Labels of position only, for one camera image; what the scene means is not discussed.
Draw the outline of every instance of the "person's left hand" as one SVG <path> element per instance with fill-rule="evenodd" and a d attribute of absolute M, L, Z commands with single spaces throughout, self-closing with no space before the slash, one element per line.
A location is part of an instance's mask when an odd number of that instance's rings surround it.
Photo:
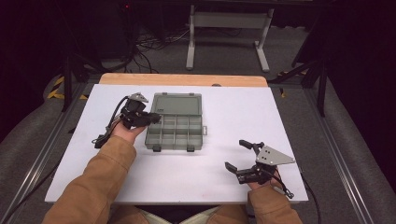
<path fill-rule="evenodd" d="M 116 135 L 118 137 L 123 138 L 124 140 L 130 142 L 132 145 L 134 144 L 134 140 L 136 137 L 142 133 L 145 129 L 145 127 L 139 127 L 139 128 L 133 128 L 133 129 L 127 129 L 123 124 L 122 120 L 118 121 L 116 126 L 113 129 L 113 132 L 111 132 L 112 135 Z"/>

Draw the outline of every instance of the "brown jacket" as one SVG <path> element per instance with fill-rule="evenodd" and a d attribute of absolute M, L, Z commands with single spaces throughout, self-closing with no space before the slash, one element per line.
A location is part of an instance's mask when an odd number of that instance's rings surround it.
<path fill-rule="evenodd" d="M 43 223 L 107 223 L 110 205 L 135 157 L 136 150 L 131 144 L 112 136 L 90 160 L 84 173 L 68 184 Z M 297 213 L 290 208 L 289 200 L 271 186 L 252 190 L 248 197 L 258 223 L 301 223 Z M 227 218 L 215 214 L 209 222 L 224 220 L 223 223 L 229 223 Z"/>

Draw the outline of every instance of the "person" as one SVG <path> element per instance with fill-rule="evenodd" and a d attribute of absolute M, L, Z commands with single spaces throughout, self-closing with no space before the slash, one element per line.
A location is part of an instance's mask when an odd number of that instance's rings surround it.
<path fill-rule="evenodd" d="M 58 201 L 43 219 L 48 223 L 154 223 L 159 219 L 133 205 L 120 206 L 110 216 L 110 207 L 134 162 L 134 141 L 145 127 L 129 130 L 122 122 L 115 124 L 108 141 L 85 168 L 83 174 L 71 181 Z M 302 223 L 290 207 L 285 195 L 274 190 L 278 183 L 272 179 L 263 185 L 249 183 L 248 201 L 252 204 L 257 223 Z M 243 205 L 221 205 L 194 216 L 191 223 L 248 223 Z"/>

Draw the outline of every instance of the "white table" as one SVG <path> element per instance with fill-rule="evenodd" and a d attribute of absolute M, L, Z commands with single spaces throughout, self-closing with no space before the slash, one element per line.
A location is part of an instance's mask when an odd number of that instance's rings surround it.
<path fill-rule="evenodd" d="M 150 101 L 155 92 L 196 92 L 202 94 L 203 122 L 208 135 L 202 150 L 195 152 L 163 150 L 153 152 L 145 145 L 146 133 L 135 142 L 136 160 L 115 203 L 133 204 L 221 204 L 246 203 L 247 185 L 239 185 L 235 175 L 225 169 L 228 161 L 247 169 L 255 154 L 238 145 L 239 139 L 263 141 L 291 157 L 276 103 L 269 88 L 95 85 L 76 131 L 47 193 L 54 203 L 65 186 L 81 175 L 98 150 L 91 140 L 104 133 L 117 105 L 125 95 L 135 92 Z M 307 201 L 297 164 L 278 166 L 286 186 L 294 193 L 293 202 Z"/>

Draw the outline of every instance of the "gray carpet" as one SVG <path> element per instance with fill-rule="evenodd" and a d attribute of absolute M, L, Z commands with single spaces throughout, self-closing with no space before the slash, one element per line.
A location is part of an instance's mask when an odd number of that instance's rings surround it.
<path fill-rule="evenodd" d="M 186 38 L 181 38 L 164 49 L 151 49 L 144 54 L 149 58 L 152 68 L 163 74 L 245 75 L 265 76 L 267 79 L 272 79 L 278 72 L 291 69 L 290 64 L 306 37 L 303 29 L 271 28 L 264 45 L 271 72 L 264 74 L 252 47 L 257 34 L 257 31 L 242 30 L 237 37 L 230 37 L 214 30 L 199 31 L 192 71 L 185 69 L 188 46 Z M 137 57 L 136 59 L 148 65 L 143 58 Z M 117 62 L 107 62 L 104 65 L 115 63 Z M 139 70 L 136 64 L 130 63 L 127 71 L 147 73 L 149 70 L 146 68 Z M 88 94 L 91 91 L 93 83 L 97 82 L 99 77 L 92 75 L 85 93 Z M 43 93 L 45 96 L 52 87 L 53 81 Z M 295 84 L 297 81 L 298 78 L 295 78 L 291 82 Z M 293 87 L 287 85 L 285 86 L 286 97 L 281 97 L 277 87 L 273 87 L 273 93 L 296 160 L 304 170 L 303 174 L 318 198 L 322 223 L 360 223 L 332 161 L 329 146 L 318 125 L 315 111 L 309 106 L 304 90 L 298 85 L 293 85 Z M 326 120 L 356 180 L 361 197 L 366 202 L 374 223 L 394 223 L 396 197 L 392 189 L 378 169 L 359 131 L 339 102 L 331 83 L 326 93 Z M 85 100 L 78 100 L 71 117 L 61 131 L 43 175 L 48 173 L 56 161 L 62 157 L 72 136 L 68 132 L 77 126 L 85 103 Z M 26 172 L 45 144 L 47 136 L 61 113 L 62 106 L 63 100 L 61 99 L 46 100 L 42 106 L 16 126 L 1 143 L 1 216 L 6 212 Z M 50 204 L 44 203 L 49 185 L 50 180 L 47 180 L 29 199 L 15 223 L 39 223 L 42 220 L 50 208 Z M 312 196 L 308 195 L 309 202 L 294 204 L 293 207 L 298 211 L 304 223 L 318 223 L 314 201 Z"/>

